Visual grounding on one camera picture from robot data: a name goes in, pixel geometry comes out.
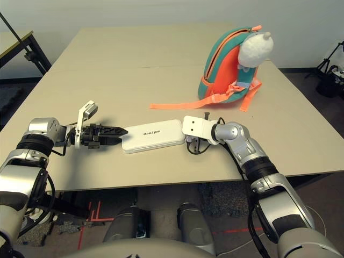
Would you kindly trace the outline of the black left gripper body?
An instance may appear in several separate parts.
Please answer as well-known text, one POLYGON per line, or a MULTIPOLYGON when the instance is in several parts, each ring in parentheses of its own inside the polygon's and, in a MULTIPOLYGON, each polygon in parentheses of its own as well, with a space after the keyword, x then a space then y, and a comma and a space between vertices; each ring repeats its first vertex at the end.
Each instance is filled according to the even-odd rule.
POLYGON ((98 149, 103 145, 104 139, 99 134, 101 132, 101 124, 90 124, 82 129, 81 132, 81 145, 87 146, 89 149, 98 149))

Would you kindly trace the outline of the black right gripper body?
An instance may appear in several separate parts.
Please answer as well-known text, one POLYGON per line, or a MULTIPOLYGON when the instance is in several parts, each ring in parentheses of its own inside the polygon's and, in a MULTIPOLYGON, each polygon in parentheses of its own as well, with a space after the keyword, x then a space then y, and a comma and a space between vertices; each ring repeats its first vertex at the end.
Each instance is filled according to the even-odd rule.
POLYGON ((203 154, 211 146, 211 122, 209 112, 205 112, 204 119, 187 116, 187 150, 193 155, 203 154), (200 150, 202 142, 208 145, 200 150))

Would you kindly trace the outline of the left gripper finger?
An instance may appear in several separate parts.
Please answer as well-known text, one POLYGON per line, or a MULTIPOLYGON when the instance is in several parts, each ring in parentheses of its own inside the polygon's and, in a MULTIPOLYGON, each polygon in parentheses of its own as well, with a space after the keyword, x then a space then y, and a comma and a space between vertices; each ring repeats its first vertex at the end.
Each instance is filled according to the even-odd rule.
POLYGON ((127 130, 116 126, 102 126, 101 135, 126 135, 127 130))
POLYGON ((101 145, 102 146, 113 146, 122 142, 122 139, 119 137, 102 137, 101 145))

